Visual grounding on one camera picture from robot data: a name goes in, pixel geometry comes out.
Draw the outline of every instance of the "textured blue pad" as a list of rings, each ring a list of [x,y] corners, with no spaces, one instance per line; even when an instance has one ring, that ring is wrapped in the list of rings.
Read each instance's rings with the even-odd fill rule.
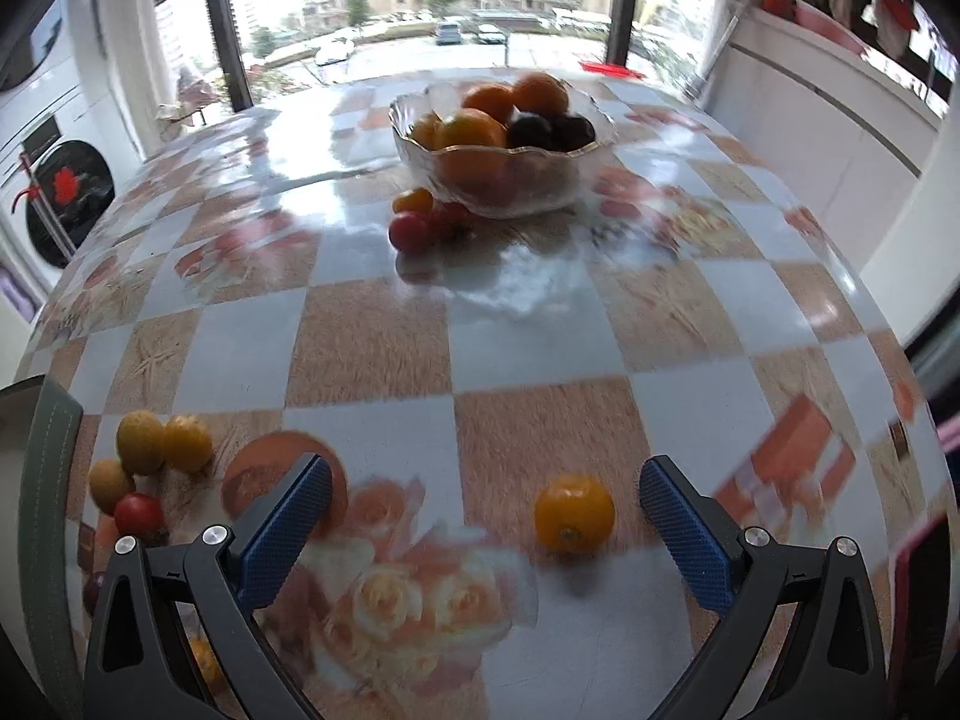
[[[736,595],[727,553],[655,460],[640,471],[640,506],[656,526],[701,607],[726,614]]]
[[[310,531],[333,498],[330,466],[315,457],[256,534],[240,560],[237,604],[250,613],[274,603]]]

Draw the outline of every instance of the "glossy tablecloth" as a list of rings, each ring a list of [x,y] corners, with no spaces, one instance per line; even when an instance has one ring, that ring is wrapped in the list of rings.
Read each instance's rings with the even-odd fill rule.
[[[438,76],[295,95],[171,143],[70,264],[20,374],[49,371],[85,409],[66,512],[80,661],[80,588],[115,538],[86,471],[134,409],[200,413],[216,440],[199,477],[138,483],[174,541],[229,521],[296,443],[234,461],[257,437],[306,433],[340,459],[346,518],[258,613],[331,720],[645,717],[713,623],[635,504],[659,453],[743,524],[855,538],[889,649],[893,556],[945,512],[956,533],[956,509],[906,358],[816,221],[709,117],[575,76],[619,131],[582,201],[397,259],[390,202],[411,179],[388,106]],[[562,471],[616,500],[592,562],[536,545],[533,497]]]

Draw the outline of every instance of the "silver screw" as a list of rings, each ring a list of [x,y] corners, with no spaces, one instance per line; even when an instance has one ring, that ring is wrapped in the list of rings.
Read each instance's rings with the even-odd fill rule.
[[[203,531],[203,543],[220,544],[227,538],[227,529],[223,525],[211,525]]]
[[[133,552],[133,547],[136,547],[136,539],[133,536],[122,536],[117,539],[113,549],[117,555],[126,555],[127,552]]]
[[[746,538],[750,546],[765,547],[770,543],[770,534],[763,528],[747,528]]]
[[[856,546],[856,541],[854,541],[852,538],[842,536],[841,538],[837,539],[837,552],[839,552],[841,555],[853,557],[858,551],[859,549]]]

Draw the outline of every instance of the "washing machine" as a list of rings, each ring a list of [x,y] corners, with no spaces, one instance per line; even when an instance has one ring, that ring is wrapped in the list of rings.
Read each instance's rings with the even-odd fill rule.
[[[0,259],[38,303],[66,259],[32,204],[13,207],[29,186],[20,153],[77,247],[143,162],[112,92],[94,1],[56,0],[0,87]]]

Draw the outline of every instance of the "glass bowl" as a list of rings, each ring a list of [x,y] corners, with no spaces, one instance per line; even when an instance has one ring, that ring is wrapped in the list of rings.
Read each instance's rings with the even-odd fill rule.
[[[408,137],[417,119],[431,111],[445,117],[460,107],[466,84],[434,84],[422,94],[401,95],[390,106],[400,159],[419,186],[443,202],[459,202],[487,218],[515,218],[555,211],[591,187],[616,141],[613,121],[589,95],[565,84],[570,113],[587,117],[596,141],[562,153],[542,148],[450,146],[429,151]]]

